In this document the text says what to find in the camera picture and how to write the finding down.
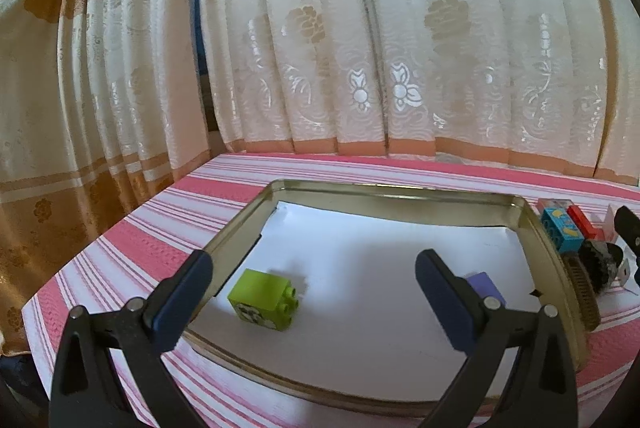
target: curtain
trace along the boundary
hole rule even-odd
[[[200,0],[230,150],[638,183],[628,0]]]
[[[0,346],[127,212],[209,159],[191,0],[0,0]]]

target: metal tray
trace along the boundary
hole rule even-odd
[[[574,367],[588,359],[586,331],[574,288],[537,215],[525,199],[513,195],[450,191],[384,184],[351,184],[306,180],[275,180],[242,209],[204,248],[213,259],[214,276],[196,308],[219,293],[257,242],[279,201],[318,209],[418,224],[507,227],[518,235],[542,305],[558,308]],[[395,416],[425,416],[434,402],[374,400],[309,386],[267,372],[216,347],[187,328],[184,338],[201,355],[252,381],[289,395],[348,410]],[[491,408],[497,398],[486,400]]]

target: paper sheet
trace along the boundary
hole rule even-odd
[[[294,381],[385,400],[438,400],[465,356],[450,347],[415,281],[415,257],[426,248],[461,277],[487,272],[510,309],[540,308],[508,228],[417,225],[280,202],[260,241],[191,328]],[[236,317],[226,296],[245,268],[291,279],[300,308],[287,331]],[[490,395],[504,387],[515,351],[505,355]]]

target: tablecloth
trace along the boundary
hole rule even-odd
[[[195,248],[202,248],[274,179],[390,183],[568,198],[590,217],[607,206],[640,212],[640,191],[599,180],[458,164],[320,155],[223,154],[125,217],[60,270],[22,311],[47,392],[67,312],[119,309],[148,296]],[[580,426],[604,408],[640,348],[640,297],[614,284],[599,300],[602,324],[589,336],[591,359],[577,376]],[[162,357],[211,427],[414,427],[420,421],[353,413],[313,404],[254,383],[199,356],[183,340]],[[114,363],[137,416],[157,426],[118,351]],[[484,418],[476,418],[481,423]]]

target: silver bolt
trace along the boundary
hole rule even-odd
[[[145,306],[145,300],[143,298],[141,298],[140,296],[132,298],[131,300],[129,300],[127,302],[127,305],[126,305],[127,310],[129,310],[131,312],[139,311],[144,306]]]
[[[69,316],[71,316],[71,318],[73,318],[74,320],[77,320],[83,314],[84,314],[84,307],[82,307],[81,305],[76,305],[75,307],[73,307],[73,309],[69,311]]]
[[[484,306],[490,311],[497,311],[500,309],[500,300],[498,300],[495,296],[488,296],[484,299]]]
[[[558,309],[556,309],[555,305],[545,305],[544,311],[545,314],[549,316],[549,318],[555,318],[556,316],[558,316]]]

